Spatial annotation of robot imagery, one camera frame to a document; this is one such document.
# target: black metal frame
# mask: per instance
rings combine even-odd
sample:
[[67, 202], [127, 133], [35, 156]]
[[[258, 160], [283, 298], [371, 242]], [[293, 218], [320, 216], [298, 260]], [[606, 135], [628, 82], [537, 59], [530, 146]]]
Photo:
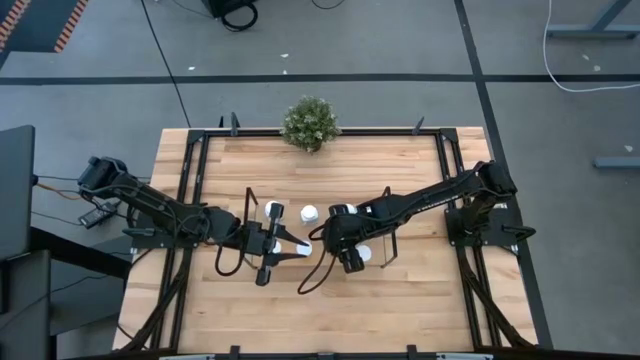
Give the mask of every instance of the black metal frame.
[[[229, 129], [189, 130], [188, 138], [187, 138], [187, 147], [185, 149], [184, 162], [182, 166], [182, 174], [180, 177], [180, 186], [178, 189], [178, 200], [184, 200], [184, 195], [186, 193], [187, 182], [189, 178], [189, 170], [190, 170], [193, 149], [196, 142], [198, 141], [201, 142], [201, 147], [200, 147], [198, 169], [196, 172], [195, 188], [193, 193], [193, 203], [198, 203], [201, 200], [202, 186], [203, 186], [204, 173], [205, 173], [206, 160], [207, 160], [207, 152], [208, 152], [209, 142], [211, 141], [212, 138], [236, 137], [236, 136], [237, 137], [278, 137], [280, 136], [280, 133], [277, 129], [239, 129], [239, 123], [235, 123], [234, 125], [236, 126], [233, 126], [231, 130]], [[342, 136], [412, 136], [412, 135], [413, 136], [431, 136], [435, 139], [443, 178], [446, 179], [451, 176], [449, 174], [449, 164], [447, 162], [445, 141], [449, 141], [451, 144], [451, 148], [454, 155], [456, 172], [459, 173], [461, 171], [464, 171], [463, 164], [462, 164], [462, 154], [460, 151], [460, 146], [458, 144], [457, 131], [455, 128], [443, 128], [443, 129], [420, 129], [420, 128], [414, 128], [414, 129], [412, 128], [386, 128], [386, 129], [385, 128], [380, 128], [380, 129], [351, 128], [349, 129], [348, 128], [348, 129], [343, 129], [343, 133], [342, 133]], [[251, 192], [251, 190], [247, 189], [247, 198], [245, 200], [245, 208], [247, 208], [249, 196], [251, 196], [254, 199], [254, 203], [257, 203], [257, 200], [255, 199], [255, 196], [253, 196], [253, 193]], [[450, 202], [448, 204], [448, 209], [455, 209], [455, 208], [456, 208], [455, 203]], [[509, 209], [511, 209], [510, 211], [516, 211], [517, 215], [519, 215], [519, 211], [517, 209], [513, 209], [512, 207], [509, 207]], [[465, 269], [465, 265], [469, 266], [465, 247], [457, 246], [455, 247], [455, 251], [458, 256], [461, 277], [464, 277], [463, 269]], [[171, 274], [171, 271], [172, 271], [172, 266], [173, 266], [172, 258], [174, 256], [174, 255], [170, 256], [170, 253], [172, 252], [173, 250], [168, 250], [168, 254], [167, 254], [168, 261], [165, 262], [165, 269], [164, 269], [164, 273], [166, 274]], [[489, 281], [486, 273], [486, 266], [484, 264], [484, 257], [482, 254], [482, 250], [479, 246], [477, 246], [473, 248], [473, 252], [474, 252], [474, 259], [476, 263], [477, 278], [481, 285], [481, 289], [476, 289], [476, 291], [477, 290], [484, 291], [484, 294], [483, 294], [484, 298], [486, 299], [488, 296], [489, 301], [491, 301]], [[192, 253], [193, 253], [193, 249], [184, 250], [183, 256], [186, 257], [185, 261], [188, 261], [189, 264], [191, 261]], [[394, 257], [395, 255], [397, 255], [397, 247], [394, 244]], [[523, 266], [522, 264], [523, 260], [527, 260], [526, 262], [531, 264], [530, 254], [528, 251], [526, 251], [524, 254], [521, 253], [520, 256], [518, 256], [518, 261], [521, 264], [523, 282], [525, 282], [525, 288], [527, 289], [528, 298], [530, 298], [530, 301], [532, 297], [538, 298], [538, 302], [539, 302], [540, 293], [539, 291], [537, 291], [537, 284], [530, 284], [531, 286], [527, 286], [526, 284], [527, 281], [531, 281], [532, 279], [535, 281], [535, 274], [526, 273], [529, 271], [533, 271], [533, 269], [532, 267], [526, 266], [527, 265], [526, 263]], [[164, 273], [163, 273], [163, 279], [162, 279], [163, 282], [161, 284], [161, 289], [166, 289], [167, 284], [169, 282], [169, 278], [170, 278], [170, 276], [164, 276]], [[169, 346], [170, 349], [175, 351], [178, 350], [178, 345], [180, 340], [180, 331], [182, 328], [182, 318], [184, 314], [184, 303], [185, 303], [187, 286], [188, 286], [188, 282], [185, 283], [183, 288], [180, 289], [180, 292], [178, 293], [178, 298], [176, 301], [176, 311], [174, 313], [173, 325], [172, 325], [171, 337], [170, 337], [171, 342]], [[474, 349], [476, 349], [477, 351], [481, 351], [481, 350], [500, 348], [501, 346], [500, 332], [495, 323], [495, 319], [493, 319], [490, 314], [489, 309], [487, 309], [486, 315], [487, 315], [487, 320], [489, 324], [489, 333], [491, 335], [491, 344], [493, 347], [488, 348], [483, 345], [482, 338], [480, 335], [480, 326], [478, 323], [478, 314], [476, 311], [475, 301], [474, 301], [474, 290], [472, 289], [471, 286], [469, 286], [469, 284], [466, 281], [464, 281], [464, 278], [462, 281], [462, 286], [463, 286], [463, 293], [464, 293], [465, 305], [466, 305], [468, 322], [469, 322], [470, 336], [471, 336]], [[549, 330], [546, 327], [546, 324], [547, 324], [546, 319], [537, 318], [536, 315], [538, 314], [540, 313], [536, 313], [532, 311], [532, 317], [533, 317], [538, 339], [550, 338]], [[162, 332], [162, 325], [160, 324], [156, 329], [156, 333], [154, 333], [154, 338], [155, 336], [157, 336], [158, 341], [157, 342], [152, 341], [151, 349], [158, 348], [159, 339], [162, 335], [161, 332]], [[549, 345], [545, 346], [545, 344], [543, 344], [542, 342], [540, 345], [542, 347], [546, 347], [547, 349], [551, 348]], [[231, 359], [231, 358], [234, 358], [233, 355], [234, 355], [233, 353], [215, 354], [215, 357], [216, 359], [218, 358]], [[243, 358], [256, 357], [261, 359], [276, 359], [276, 358], [286, 359], [286, 358], [299, 358], [300, 356], [307, 356], [307, 355], [309, 354], [250, 354], [250, 355], [243, 354], [242, 357]], [[406, 353], [339, 354], [341, 359], [346, 359], [346, 358], [371, 359], [371, 358], [378, 358], [378, 357], [385, 358], [385, 359], [393, 359], [393, 358], [406, 359], [408, 356], [409, 358], [418, 359], [418, 358], [434, 358], [435, 355], [436, 355], [435, 353], [417, 352], [417, 350], [415, 349], [415, 346], [413, 345], [408, 346], [408, 351]]]
[[28, 251], [49, 250], [51, 258], [126, 280], [131, 263], [100, 250], [77, 244], [48, 231], [31, 227], [31, 248]]
[[[382, 196], [389, 196], [389, 195], [391, 195], [391, 187], [387, 186], [386, 188], [384, 188], [384, 192], [382, 193]], [[389, 266], [389, 264], [391, 264], [398, 257], [398, 241], [396, 239], [395, 230], [391, 232], [391, 251], [393, 252], [391, 259], [387, 260], [387, 241], [384, 236], [382, 238], [382, 248], [384, 249], [385, 262], [384, 264], [380, 265], [380, 268], [384, 269], [387, 266]]]

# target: plant pot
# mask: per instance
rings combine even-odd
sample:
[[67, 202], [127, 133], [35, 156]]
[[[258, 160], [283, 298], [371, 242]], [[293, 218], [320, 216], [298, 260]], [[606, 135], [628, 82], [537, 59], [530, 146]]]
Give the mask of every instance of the plant pot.
[[322, 148], [322, 143], [318, 144], [318, 145], [314, 145], [311, 147], [311, 151], [309, 151], [310, 153], [316, 153], [318, 151], [320, 151], [320, 148]]

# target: desk leg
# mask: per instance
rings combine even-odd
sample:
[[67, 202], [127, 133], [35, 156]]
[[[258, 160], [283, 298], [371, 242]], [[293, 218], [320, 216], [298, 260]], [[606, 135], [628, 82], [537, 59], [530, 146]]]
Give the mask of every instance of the desk leg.
[[48, 231], [31, 227], [31, 244], [34, 250], [49, 250], [55, 260], [97, 271], [126, 280], [131, 263], [116, 256], [105, 254], [73, 241], [63, 239]]
[[58, 336], [57, 335], [49, 336], [49, 359], [51, 360], [58, 359]]

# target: floor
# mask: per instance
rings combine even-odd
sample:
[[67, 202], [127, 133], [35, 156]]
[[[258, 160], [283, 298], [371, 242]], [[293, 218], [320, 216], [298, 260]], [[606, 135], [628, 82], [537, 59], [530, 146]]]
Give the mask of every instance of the floor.
[[[181, 3], [205, 11], [199, 0]], [[556, 0], [552, 22], [589, 22], [606, 3]], [[497, 82], [486, 76], [488, 111], [473, 79], [283, 80], [285, 71], [472, 74], [469, 43], [453, 1], [346, 0], [322, 11], [306, 0], [260, 0], [256, 26], [243, 33], [227, 32], [170, 0], [146, 4], [173, 74], [193, 77], [179, 90], [194, 127], [215, 127], [231, 111], [243, 127], [277, 126], [302, 95], [331, 101], [344, 126], [409, 126], [421, 116], [425, 126], [485, 126], [496, 158], [502, 156], [499, 141], [504, 148], [526, 224], [538, 230], [530, 247], [554, 346], [640, 354], [640, 173], [591, 166], [597, 155], [640, 151], [640, 89], [570, 94], [549, 82], [527, 80], [536, 77]], [[464, 0], [464, 7], [484, 75], [545, 73], [546, 1]], [[245, 15], [240, 11], [230, 21], [241, 22]], [[636, 1], [616, 22], [639, 19]], [[549, 65], [555, 73], [596, 75], [594, 80], [639, 74], [639, 41], [551, 40]], [[173, 85], [140, 83], [166, 75], [140, 1], [91, 0], [63, 53], [9, 55], [0, 69], [0, 129], [36, 126], [35, 166], [41, 175], [76, 177], [97, 155], [120, 158], [132, 173], [148, 176], [161, 130], [185, 126]], [[95, 77], [118, 80], [86, 79]], [[8, 85], [6, 78], [49, 85]], [[482, 92], [484, 82], [479, 83]], [[69, 220], [90, 209], [39, 190], [33, 207]], [[90, 231], [39, 217], [33, 221], [88, 245], [124, 227], [119, 220]], [[115, 320], [102, 321], [60, 337], [60, 356], [107, 352], [114, 327]]]

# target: white cable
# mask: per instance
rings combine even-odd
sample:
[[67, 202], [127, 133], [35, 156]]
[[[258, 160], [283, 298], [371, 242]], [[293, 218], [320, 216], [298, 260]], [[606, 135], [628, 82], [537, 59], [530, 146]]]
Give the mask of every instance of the white cable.
[[551, 74], [551, 70], [549, 70], [549, 63], [547, 62], [547, 32], [549, 31], [549, 23], [551, 22], [552, 7], [553, 7], [553, 0], [549, 0], [549, 16], [547, 16], [547, 24], [544, 27], [544, 35], [542, 36], [542, 56], [544, 57], [544, 67], [547, 69], [547, 74], [549, 74], [549, 76], [551, 77], [551, 80], [553, 80], [553, 82], [560, 89], [567, 92], [572, 92], [572, 93], [585, 93], [585, 92], [594, 92], [594, 91], [601, 91], [601, 90], [626, 90], [626, 89], [631, 89], [635, 87], [640, 87], [640, 84], [632, 84], [632, 85], [625, 85], [625, 86], [605, 86], [605, 87], [599, 87], [599, 88], [593, 88], [593, 89], [569, 89], [567, 87], [560, 85], [558, 80], [556, 80], [556, 78], [553, 77], [553, 74]]

